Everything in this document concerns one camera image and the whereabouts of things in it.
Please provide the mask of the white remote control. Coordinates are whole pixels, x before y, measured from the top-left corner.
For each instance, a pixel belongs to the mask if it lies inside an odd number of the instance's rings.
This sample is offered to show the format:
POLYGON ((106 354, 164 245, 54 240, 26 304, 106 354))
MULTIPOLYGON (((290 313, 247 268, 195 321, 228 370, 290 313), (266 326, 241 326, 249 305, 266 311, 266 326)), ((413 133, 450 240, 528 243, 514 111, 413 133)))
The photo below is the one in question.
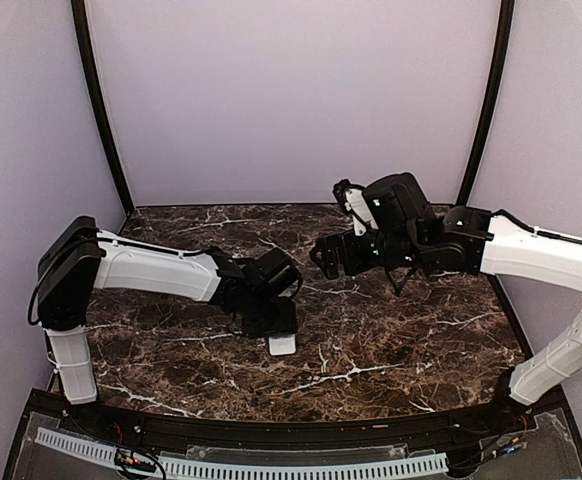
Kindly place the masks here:
POLYGON ((293 355, 297 351, 296 335, 276 335, 267 338, 268 350, 271 356, 293 355))

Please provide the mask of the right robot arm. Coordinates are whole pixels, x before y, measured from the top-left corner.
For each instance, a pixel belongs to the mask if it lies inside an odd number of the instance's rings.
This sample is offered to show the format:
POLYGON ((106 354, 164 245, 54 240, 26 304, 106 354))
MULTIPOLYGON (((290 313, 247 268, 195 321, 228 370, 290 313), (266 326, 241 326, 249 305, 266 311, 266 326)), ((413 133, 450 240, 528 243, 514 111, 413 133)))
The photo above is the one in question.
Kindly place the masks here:
MULTIPOLYGON (((582 293, 581 237, 527 225, 505 210, 454 206, 438 216, 408 172, 366 187, 343 179, 333 194, 353 228, 318 239, 310 251, 328 279, 406 268, 426 275, 508 275, 582 293)), ((582 311, 539 353, 502 375, 493 403, 482 410, 482 426, 505 432, 520 406, 535 404, 581 369, 582 311)))

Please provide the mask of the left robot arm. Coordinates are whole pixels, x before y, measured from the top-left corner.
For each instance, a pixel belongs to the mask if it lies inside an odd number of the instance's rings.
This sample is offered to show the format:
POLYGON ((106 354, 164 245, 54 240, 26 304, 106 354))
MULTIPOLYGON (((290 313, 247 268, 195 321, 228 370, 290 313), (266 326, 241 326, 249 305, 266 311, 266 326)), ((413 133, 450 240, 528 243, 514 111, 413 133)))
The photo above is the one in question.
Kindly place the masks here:
POLYGON ((271 355, 287 356, 297 351, 294 298, 302 284, 293 260, 278 248, 259 258, 232 257, 216 247, 180 250, 121 237, 79 216, 38 262, 27 322, 45 332, 74 421, 102 436, 112 415, 96 401, 86 334, 93 290, 169 294, 216 306, 238 317, 241 335, 264 338, 271 355))

